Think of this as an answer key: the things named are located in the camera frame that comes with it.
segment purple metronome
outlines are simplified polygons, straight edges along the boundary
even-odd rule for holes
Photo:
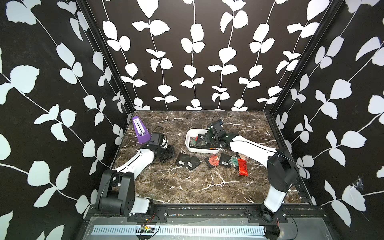
[[[140,144],[145,143],[151,139],[151,135],[148,133],[147,128],[139,117],[133,117],[133,126],[135,128],[136,137]]]

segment black pouch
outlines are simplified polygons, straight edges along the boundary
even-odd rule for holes
[[[230,159],[231,159],[231,156],[222,153],[220,156],[219,164],[224,167],[232,167],[232,165],[229,163]]]
[[[187,162],[187,168],[189,170],[193,170],[201,164],[200,160],[196,156],[192,156],[189,158]]]
[[[196,137],[196,147],[201,148],[202,146],[205,146],[205,145],[207,145],[207,142],[204,141],[204,135],[199,134]]]
[[[204,161],[207,163],[208,168],[214,168],[215,167],[209,163],[209,157],[204,158]]]
[[[187,162],[189,161],[189,155],[184,153],[179,153],[177,156],[175,164],[178,166],[185,167],[187,165]]]

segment black frame edge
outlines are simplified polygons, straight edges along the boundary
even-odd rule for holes
[[[307,44],[306,48],[304,49],[301,58],[296,65],[295,69],[292,71],[291,75],[287,79],[287,82],[283,86],[282,91],[280,92],[277,101],[272,106],[270,112],[272,115],[275,115],[277,110],[279,109],[280,105],[282,104],[283,100],[289,93],[292,85],[296,81],[297,77],[301,73],[302,69],[306,65],[309,58],[314,53],[315,48],[317,47],[318,43],[320,42],[321,38],[327,31],[329,25],[333,21],[333,18],[337,15],[342,3],[344,3],[344,0],[333,0],[329,9],[324,14],[323,20],[320,22],[320,25],[318,26],[316,32],[312,36],[310,42]]]
[[[112,59],[112,56],[108,50],[107,44],[104,41],[104,38],[100,32],[100,29],[98,28],[96,24],[96,20],[93,17],[92,10],[88,5],[87,0],[76,0],[81,12],[84,15],[85,20],[88,23],[89,29],[96,41],[96,44],[98,45],[101,54],[103,55],[105,62],[107,66],[110,68],[113,78],[115,79],[116,84],[119,86],[121,94],[126,99],[127,106],[129,108],[129,111],[132,113],[135,111],[133,107],[133,103],[131,98],[129,97],[129,94],[126,90],[125,85],[122,81],[120,81],[120,74],[117,70],[117,67]]]

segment small packet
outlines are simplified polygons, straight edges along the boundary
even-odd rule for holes
[[[206,145],[206,144],[207,144],[207,142],[204,141],[204,135],[203,134],[199,134],[196,137],[196,147],[202,147],[203,145]]]
[[[221,156],[220,156],[220,162],[219,162],[219,164],[220,164],[221,166],[224,166],[224,167],[232,167],[232,165],[229,163],[229,159],[230,159],[230,158],[231,158],[231,156],[222,153]]]
[[[214,154],[214,155],[207,157],[206,159],[204,159],[204,161],[207,163],[209,168],[217,167],[218,163],[219,163],[219,159],[218,159],[217,154]]]
[[[189,157],[190,156],[188,154],[179,153],[179,155],[177,156],[175,164],[178,166],[185,167],[187,162],[189,161]]]
[[[238,152],[236,155],[238,156],[238,158],[241,158],[241,159],[243,159],[243,160],[246,160],[246,161],[249,160],[249,157],[248,157],[248,156],[246,156],[246,155],[244,155],[244,154],[241,154],[241,153],[239,153],[239,152]]]
[[[196,137],[189,137],[189,147],[196,147]]]
[[[238,160],[237,160],[237,157],[235,157],[235,155],[233,155],[229,161],[228,161],[232,167],[234,167],[236,170],[239,171],[239,163],[238,163]]]
[[[209,157],[204,158],[204,161],[207,163],[208,168],[214,168],[215,167],[209,163]]]
[[[192,156],[189,158],[187,162],[187,168],[189,170],[193,170],[197,168],[201,164],[200,160],[196,156]]]
[[[247,161],[239,158],[237,159],[237,162],[239,164],[239,175],[248,176]]]

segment black bracket mount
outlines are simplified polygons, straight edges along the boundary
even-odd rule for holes
[[[275,221],[268,223],[263,220],[261,209],[256,209],[254,207],[247,207],[246,215],[249,223],[258,223],[259,225],[262,225],[262,226],[276,225]],[[288,222],[287,218],[284,215],[286,215],[284,210],[279,210],[275,213],[275,216],[278,219],[279,223]]]
[[[151,223],[157,223],[157,222],[167,222],[168,219],[168,207],[158,206],[155,205],[154,208],[154,215],[155,218],[151,221]],[[145,218],[138,215],[138,214],[132,214],[127,217],[127,222],[137,222],[137,223],[144,223]]]

